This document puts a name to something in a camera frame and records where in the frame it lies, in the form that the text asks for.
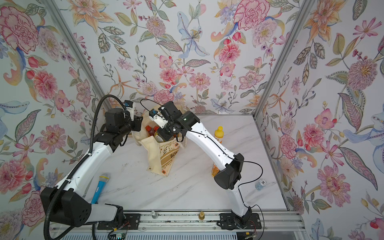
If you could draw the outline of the cream canvas shopping bag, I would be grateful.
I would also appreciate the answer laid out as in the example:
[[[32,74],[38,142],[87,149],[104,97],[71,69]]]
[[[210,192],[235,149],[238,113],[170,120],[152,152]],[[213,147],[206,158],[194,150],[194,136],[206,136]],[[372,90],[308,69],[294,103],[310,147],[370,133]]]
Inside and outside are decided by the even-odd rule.
[[[148,154],[147,159],[149,163],[148,171],[167,177],[171,171],[174,160],[177,153],[181,148],[187,146],[187,139],[184,139],[180,143],[177,140],[181,139],[181,134],[178,138],[173,138],[170,141],[164,143],[158,143],[154,136],[149,136],[146,131],[146,126],[154,128],[155,122],[150,120],[149,113],[145,112],[142,114],[143,121],[141,130],[133,133],[133,138],[138,146],[143,146]]]

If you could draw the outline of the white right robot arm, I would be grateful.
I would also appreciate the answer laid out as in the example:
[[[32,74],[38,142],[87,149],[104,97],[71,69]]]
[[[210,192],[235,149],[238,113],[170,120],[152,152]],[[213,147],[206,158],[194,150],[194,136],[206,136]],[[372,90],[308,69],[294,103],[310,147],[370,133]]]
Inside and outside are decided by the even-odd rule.
[[[249,208],[245,206],[238,189],[244,156],[225,148],[194,113],[182,113],[172,101],[160,106],[157,111],[150,110],[149,116],[160,127],[158,132],[163,140],[168,141],[175,135],[181,135],[182,139],[193,141],[212,159],[219,169],[214,177],[215,182],[227,191],[232,202],[232,212],[240,218],[244,217]]]

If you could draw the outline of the red Fairy dish soap bottle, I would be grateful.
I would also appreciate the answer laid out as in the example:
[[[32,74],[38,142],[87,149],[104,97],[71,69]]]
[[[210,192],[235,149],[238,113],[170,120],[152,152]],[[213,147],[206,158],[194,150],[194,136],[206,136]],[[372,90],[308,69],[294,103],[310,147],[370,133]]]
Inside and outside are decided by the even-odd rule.
[[[146,126],[146,131],[148,132],[149,136],[154,136],[156,132],[151,126]]]

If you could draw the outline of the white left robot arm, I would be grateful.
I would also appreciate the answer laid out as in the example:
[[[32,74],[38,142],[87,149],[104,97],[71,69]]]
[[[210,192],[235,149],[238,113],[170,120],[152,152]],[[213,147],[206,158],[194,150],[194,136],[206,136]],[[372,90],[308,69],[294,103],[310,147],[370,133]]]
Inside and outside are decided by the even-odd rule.
[[[92,204],[85,200],[88,185],[103,163],[123,145],[125,137],[141,129],[142,118],[132,107],[111,109],[105,113],[106,123],[94,137],[90,153],[84,155],[72,171],[53,188],[45,188],[40,197],[45,211],[44,227],[58,223],[71,228],[108,222],[120,227],[125,223],[124,210],[112,204]]]

